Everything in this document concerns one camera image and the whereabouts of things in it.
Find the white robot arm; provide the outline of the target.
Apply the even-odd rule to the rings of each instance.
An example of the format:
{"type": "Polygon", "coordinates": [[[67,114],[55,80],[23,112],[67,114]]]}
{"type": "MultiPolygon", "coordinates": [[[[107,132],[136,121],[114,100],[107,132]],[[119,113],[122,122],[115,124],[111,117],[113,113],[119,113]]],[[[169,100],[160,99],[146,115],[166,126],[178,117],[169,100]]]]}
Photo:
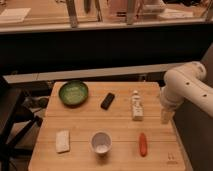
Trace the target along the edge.
{"type": "Polygon", "coordinates": [[[165,73],[165,86],[159,94],[163,124],[172,119],[185,99],[213,117],[213,88],[203,83],[206,75],[205,66],[198,61],[185,63],[165,73]]]}

